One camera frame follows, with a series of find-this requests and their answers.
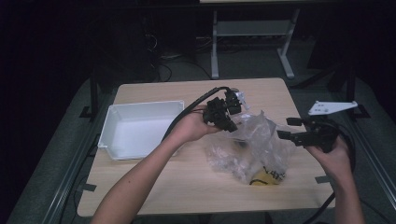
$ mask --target white bracket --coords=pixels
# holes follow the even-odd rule
[[[338,111],[347,110],[357,107],[358,103],[355,101],[351,103],[336,103],[336,102],[319,102],[316,101],[312,108],[309,110],[309,115],[328,115]]]

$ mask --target left hand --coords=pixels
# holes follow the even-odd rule
[[[184,144],[186,142],[196,141],[206,134],[221,131],[216,126],[210,126],[204,123],[203,110],[205,109],[205,105],[196,106],[190,114],[177,123],[169,134],[170,137],[175,137]]]

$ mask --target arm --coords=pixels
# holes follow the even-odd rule
[[[361,202],[350,168],[347,144],[337,137],[333,150],[329,153],[323,153],[319,147],[306,149],[335,182],[335,223],[364,223]]]
[[[92,223],[131,223],[176,150],[184,143],[217,131],[218,128],[203,123],[201,113],[187,115],[145,159],[111,188],[93,215]]]

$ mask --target metal frame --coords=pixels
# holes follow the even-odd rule
[[[218,21],[218,12],[215,10],[213,13],[213,44],[211,52],[212,79],[219,79],[218,36],[238,35],[284,35],[286,37],[285,43],[282,48],[277,49],[277,54],[287,78],[294,78],[294,73],[286,54],[299,13],[300,9],[295,9],[291,20],[286,21]]]
[[[62,218],[67,198],[73,190],[73,184],[76,176],[78,176],[79,168],[83,165],[87,152],[90,149],[90,145],[96,137],[97,130],[101,130],[100,127],[103,125],[103,121],[98,120],[98,118],[104,118],[106,116],[106,109],[108,105],[111,104],[110,95],[104,94],[100,103],[101,105],[99,106],[98,112],[95,116],[96,119],[91,120],[90,126],[83,134],[84,137],[81,140],[73,159],[67,167],[62,182],[54,193],[52,202],[49,205],[46,215],[43,217],[42,223],[57,223],[60,218]]]

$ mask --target table leg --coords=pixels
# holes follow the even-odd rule
[[[282,62],[283,69],[285,70],[286,76],[288,78],[294,78],[294,73],[293,73],[293,71],[291,69],[291,66],[289,64],[289,60],[288,60],[288,58],[286,56],[286,53],[288,52],[289,44],[290,44],[290,41],[291,41],[291,37],[293,36],[294,28],[296,26],[296,22],[297,22],[297,18],[298,18],[299,13],[300,13],[300,9],[299,8],[294,10],[293,16],[292,16],[290,24],[289,24],[288,31],[286,33],[285,44],[283,45],[283,47],[281,49],[277,50],[277,55],[279,56],[279,59]]]
[[[212,79],[219,79],[219,66],[218,66],[218,12],[213,13],[213,38],[212,38],[212,54],[211,54],[211,66],[212,66]]]

